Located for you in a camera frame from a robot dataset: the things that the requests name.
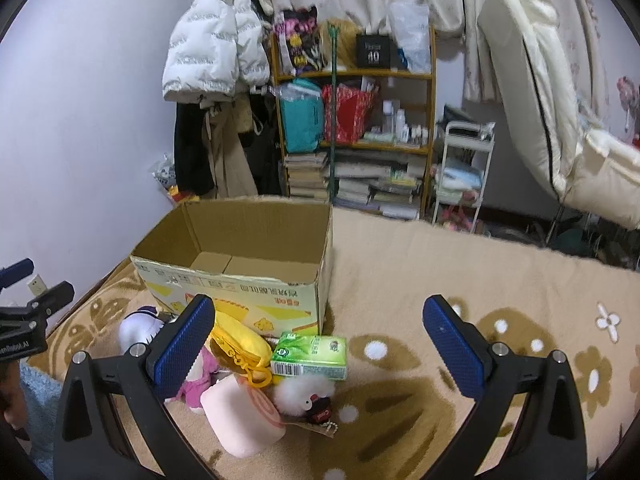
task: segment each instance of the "red gift bag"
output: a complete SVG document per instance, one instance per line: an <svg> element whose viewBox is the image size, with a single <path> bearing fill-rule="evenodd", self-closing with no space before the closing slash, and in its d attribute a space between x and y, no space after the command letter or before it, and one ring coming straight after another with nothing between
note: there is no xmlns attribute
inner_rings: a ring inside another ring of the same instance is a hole
<svg viewBox="0 0 640 480"><path fill-rule="evenodd" d="M364 135L364 128L376 99L375 92L340 85L336 89L335 142L353 144ZM324 140L331 141L331 85L322 88L324 101Z"/></svg>

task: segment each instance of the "human hand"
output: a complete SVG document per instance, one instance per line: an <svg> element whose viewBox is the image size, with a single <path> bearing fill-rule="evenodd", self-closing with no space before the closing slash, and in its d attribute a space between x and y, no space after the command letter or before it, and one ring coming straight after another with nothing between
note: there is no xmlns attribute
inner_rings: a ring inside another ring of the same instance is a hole
<svg viewBox="0 0 640 480"><path fill-rule="evenodd" d="M23 428L27 423L27 403L20 387L18 361L0 364L0 411L4 412L4 420L14 430Z"/></svg>

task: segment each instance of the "white wall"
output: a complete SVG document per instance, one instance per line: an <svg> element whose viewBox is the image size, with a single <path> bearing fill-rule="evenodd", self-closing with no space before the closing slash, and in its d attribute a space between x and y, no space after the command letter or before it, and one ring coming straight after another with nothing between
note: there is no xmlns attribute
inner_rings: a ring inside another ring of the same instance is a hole
<svg viewBox="0 0 640 480"><path fill-rule="evenodd" d="M626 114L620 107L616 81L623 75L640 84L640 45L611 0L592 0L599 18L600 47L610 98L610 127L623 130ZM506 124L502 105L463 101L465 57L459 41L438 44L437 111L445 104L462 106L481 121L495 121L496 143L487 181L484 204L520 214L553 218L558 202L533 179L518 156Z"/></svg>
<svg viewBox="0 0 640 480"><path fill-rule="evenodd" d="M27 1L0 43L0 267L29 257L79 298L170 209L148 168L173 149L161 77L190 1Z"/></svg>

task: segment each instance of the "silver screw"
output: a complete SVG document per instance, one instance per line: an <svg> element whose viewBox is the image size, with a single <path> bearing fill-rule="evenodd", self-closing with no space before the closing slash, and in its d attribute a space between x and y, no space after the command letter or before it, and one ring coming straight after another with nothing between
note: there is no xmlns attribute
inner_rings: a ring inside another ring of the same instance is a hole
<svg viewBox="0 0 640 480"><path fill-rule="evenodd" d="M133 357L140 357L146 351L146 345L144 343L136 343L129 349L129 353Z"/></svg>
<svg viewBox="0 0 640 480"><path fill-rule="evenodd" d="M491 350L494 354L499 355L500 357L504 357L509 353L509 347L504 343L494 343L491 346Z"/></svg>
<svg viewBox="0 0 640 480"><path fill-rule="evenodd" d="M566 362L566 355L564 354L564 352L560 350L554 350L553 353L551 354L551 357L553 357L556 363L562 364Z"/></svg>
<svg viewBox="0 0 640 480"><path fill-rule="evenodd" d="M85 359L86 359L86 352L83 352L83 351L76 352L74 356L71 358L71 360L75 362L77 365L79 365Z"/></svg>

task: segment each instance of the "wall socket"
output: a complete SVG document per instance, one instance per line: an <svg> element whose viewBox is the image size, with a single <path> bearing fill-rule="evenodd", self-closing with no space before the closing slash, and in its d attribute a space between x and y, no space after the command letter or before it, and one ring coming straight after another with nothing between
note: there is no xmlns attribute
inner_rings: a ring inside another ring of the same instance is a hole
<svg viewBox="0 0 640 480"><path fill-rule="evenodd" d="M27 283L27 286L36 298L47 290L47 285L44 284L39 274L36 274L35 277Z"/></svg>

